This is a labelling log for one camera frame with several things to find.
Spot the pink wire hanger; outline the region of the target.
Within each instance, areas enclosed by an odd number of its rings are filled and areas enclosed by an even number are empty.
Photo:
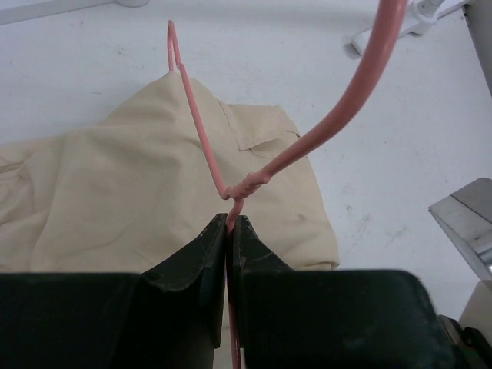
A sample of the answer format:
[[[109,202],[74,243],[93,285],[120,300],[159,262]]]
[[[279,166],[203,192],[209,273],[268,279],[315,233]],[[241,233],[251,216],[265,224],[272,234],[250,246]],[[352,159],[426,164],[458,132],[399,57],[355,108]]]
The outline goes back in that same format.
[[[177,68],[180,72],[194,126],[198,133],[204,157],[218,195],[226,201],[229,199],[234,200],[234,205],[226,218],[228,237],[228,246],[226,247],[226,275],[233,368],[241,368],[242,363],[232,277],[232,235],[236,219],[244,207],[244,200],[255,193],[261,186],[267,184],[277,173],[333,138],[361,110],[387,66],[401,30],[406,8],[407,3],[405,1],[379,2],[374,27],[366,51],[339,102],[307,134],[303,135],[298,141],[272,159],[261,170],[248,174],[239,184],[233,187],[227,187],[223,182],[220,169],[199,114],[185,65],[181,62],[175,24],[173,21],[168,22],[167,52],[169,70],[173,71],[174,68]]]

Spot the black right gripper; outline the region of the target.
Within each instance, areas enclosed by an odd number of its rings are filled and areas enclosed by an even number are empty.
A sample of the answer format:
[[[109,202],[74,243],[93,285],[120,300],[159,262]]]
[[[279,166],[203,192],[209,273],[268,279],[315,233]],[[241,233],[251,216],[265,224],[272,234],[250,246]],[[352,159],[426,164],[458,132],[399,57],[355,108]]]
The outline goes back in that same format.
[[[478,178],[429,212],[482,281],[491,279],[491,180]]]

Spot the beige cargo trousers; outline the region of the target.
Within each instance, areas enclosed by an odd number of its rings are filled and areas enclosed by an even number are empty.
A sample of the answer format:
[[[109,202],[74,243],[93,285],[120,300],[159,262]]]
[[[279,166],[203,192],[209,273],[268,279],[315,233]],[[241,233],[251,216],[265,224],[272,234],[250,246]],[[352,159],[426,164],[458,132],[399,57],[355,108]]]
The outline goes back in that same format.
[[[226,224],[229,208],[211,180],[181,78],[170,72],[94,126],[2,147],[1,276],[141,274],[216,215]],[[241,216],[290,268],[337,267],[308,159],[275,175]],[[232,367],[227,246],[226,234],[221,342],[210,368]]]

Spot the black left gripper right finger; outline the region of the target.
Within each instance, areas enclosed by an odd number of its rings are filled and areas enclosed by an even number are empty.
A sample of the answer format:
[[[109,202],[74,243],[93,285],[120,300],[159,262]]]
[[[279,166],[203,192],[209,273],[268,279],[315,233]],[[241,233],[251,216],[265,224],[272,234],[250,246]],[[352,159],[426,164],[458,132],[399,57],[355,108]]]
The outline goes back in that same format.
[[[429,294],[400,270],[296,271],[236,220],[238,336],[249,368],[453,368]]]

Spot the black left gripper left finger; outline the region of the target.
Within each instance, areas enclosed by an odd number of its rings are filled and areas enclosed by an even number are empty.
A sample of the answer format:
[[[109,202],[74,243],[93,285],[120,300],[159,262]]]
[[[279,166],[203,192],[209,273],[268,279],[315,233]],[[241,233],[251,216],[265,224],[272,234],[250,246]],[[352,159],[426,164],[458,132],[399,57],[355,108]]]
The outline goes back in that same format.
[[[141,273],[1,276],[3,368],[210,368],[221,342],[225,216]]]

